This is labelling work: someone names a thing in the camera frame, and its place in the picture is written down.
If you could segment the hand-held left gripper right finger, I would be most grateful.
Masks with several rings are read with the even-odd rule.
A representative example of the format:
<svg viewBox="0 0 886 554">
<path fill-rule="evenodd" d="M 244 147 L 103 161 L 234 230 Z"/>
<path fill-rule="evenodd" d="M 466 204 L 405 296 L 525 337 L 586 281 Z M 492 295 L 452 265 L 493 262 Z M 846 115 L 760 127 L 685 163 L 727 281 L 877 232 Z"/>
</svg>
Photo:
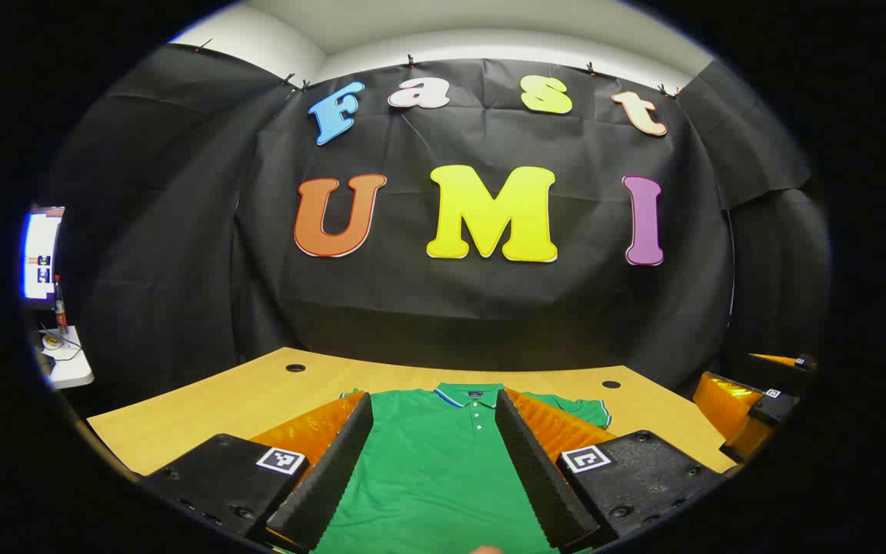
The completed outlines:
<svg viewBox="0 0 886 554">
<path fill-rule="evenodd" d="M 615 437 L 523 392 L 497 393 L 495 421 L 551 547 L 611 551 L 727 481 L 648 430 Z"/>
</svg>

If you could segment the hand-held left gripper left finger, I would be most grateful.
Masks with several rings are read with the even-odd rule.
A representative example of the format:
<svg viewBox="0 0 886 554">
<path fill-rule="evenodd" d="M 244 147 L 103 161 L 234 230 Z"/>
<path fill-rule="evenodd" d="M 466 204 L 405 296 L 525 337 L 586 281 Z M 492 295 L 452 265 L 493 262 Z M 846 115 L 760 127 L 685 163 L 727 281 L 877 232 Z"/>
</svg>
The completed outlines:
<svg viewBox="0 0 886 554">
<path fill-rule="evenodd" d="M 220 432 L 139 482 L 226 533 L 307 553 L 337 512 L 373 424 L 371 396 L 354 392 L 253 439 Z"/>
</svg>

